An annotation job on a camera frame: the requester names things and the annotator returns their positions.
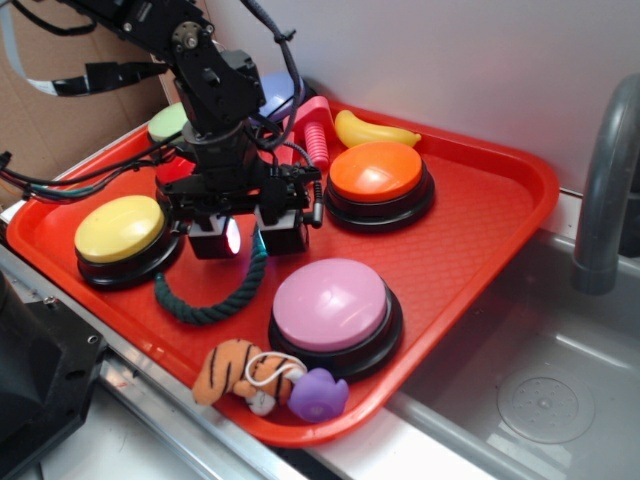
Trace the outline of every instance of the screw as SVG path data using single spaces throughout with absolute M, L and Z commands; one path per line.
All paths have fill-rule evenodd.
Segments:
M 44 300 L 42 300 L 42 303 L 49 308 L 54 308 L 58 303 L 58 299 L 54 296 L 49 296 L 49 297 L 46 297 Z
M 196 48 L 198 46 L 198 39 L 196 37 L 189 36 L 185 39 L 184 46 L 189 49 Z

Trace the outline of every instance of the stainless steel sink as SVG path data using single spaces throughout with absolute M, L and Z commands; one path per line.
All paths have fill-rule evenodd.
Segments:
M 640 477 L 640 268 L 600 297 L 539 231 L 388 407 L 496 477 Z

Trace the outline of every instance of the black cable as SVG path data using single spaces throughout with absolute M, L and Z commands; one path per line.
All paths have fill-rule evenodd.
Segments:
M 20 173 L 14 172 L 6 167 L 2 168 L 1 170 L 3 172 L 6 172 L 7 174 L 11 175 L 12 177 L 14 177 L 17 180 L 21 180 L 23 182 L 26 183 L 31 183 L 31 184 L 37 184 L 37 185 L 41 185 L 41 186 L 48 186 L 48 187 L 64 187 L 64 186 L 68 186 L 68 185 L 76 185 L 78 183 L 87 181 L 87 180 L 91 180 L 93 178 L 96 178 L 100 175 L 103 175 L 105 173 L 111 172 L 113 170 L 117 170 L 123 166 L 126 166 L 128 164 L 132 164 L 133 162 L 137 162 L 140 161 L 140 159 L 142 157 L 145 157 L 147 155 L 152 154 L 153 152 L 161 149 L 162 147 L 168 145 L 169 143 L 171 143 L 173 140 L 175 140 L 176 138 L 180 137 L 182 135 L 182 132 L 176 132 L 173 135 L 167 137 L 166 139 L 162 140 L 161 142 L 157 142 L 154 143 L 153 145 L 151 145 L 149 148 L 143 150 L 140 153 L 137 153 L 136 155 L 133 155 L 132 157 L 127 158 L 126 160 L 122 160 L 120 162 L 111 164 L 111 165 L 107 165 L 103 168 L 100 168 L 98 170 L 95 170 L 93 172 L 87 173 L 86 175 L 80 176 L 80 177 L 75 177 L 75 178 L 71 178 L 68 180 L 42 180 L 39 178 L 33 178 L 33 177 L 29 177 L 27 175 L 22 175 Z
M 46 30 L 49 33 L 53 33 L 54 35 L 58 35 L 59 37 L 74 37 L 78 35 L 86 35 L 88 33 L 93 32 L 98 25 L 96 21 L 92 18 L 89 20 L 91 23 L 87 25 L 81 25 L 79 27 L 71 27 L 71 28 L 61 28 L 55 25 L 50 24 L 49 22 L 44 21 L 40 17 L 36 16 L 33 12 L 27 9 L 22 3 L 18 0 L 10 0 L 16 10 L 18 10 L 21 14 L 27 17 L 31 22 L 35 23 L 38 27 Z
M 291 102 L 291 112 L 289 113 L 290 121 L 287 123 L 287 126 L 284 129 L 282 135 L 277 136 L 273 139 L 267 140 L 258 140 L 258 144 L 263 150 L 275 150 L 277 147 L 282 145 L 293 130 L 293 124 L 295 123 L 296 113 L 298 112 L 298 107 L 302 102 L 301 97 L 301 78 L 300 73 L 298 72 L 298 67 L 295 64 L 293 59 L 293 55 L 291 54 L 291 50 L 289 50 L 289 46 L 287 42 L 291 41 L 293 38 L 293 34 L 295 31 L 283 34 L 273 19 L 269 16 L 269 14 L 260 6 L 260 4 L 255 0 L 240 0 L 242 4 L 249 10 L 254 17 L 256 17 L 264 26 L 266 26 L 272 33 L 275 42 L 280 45 L 280 49 L 282 50 L 282 56 L 284 58 L 284 63 L 287 66 L 287 71 L 293 80 L 293 102 Z

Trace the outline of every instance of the gray faucet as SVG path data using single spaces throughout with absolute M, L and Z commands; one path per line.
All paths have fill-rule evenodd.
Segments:
M 596 140 L 582 200 L 571 282 L 589 295 L 615 285 L 618 253 L 640 255 L 640 73 L 614 91 Z

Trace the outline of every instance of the rope toy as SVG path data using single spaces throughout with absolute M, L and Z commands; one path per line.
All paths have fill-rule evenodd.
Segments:
M 156 300 L 181 322 L 196 326 L 211 325 L 229 318 L 249 304 L 262 283 L 266 266 L 267 252 L 260 238 L 260 231 L 256 228 L 253 232 L 251 262 L 247 275 L 240 287 L 226 300 L 211 307 L 193 307 L 173 294 L 162 273 L 156 274 L 155 277 Z

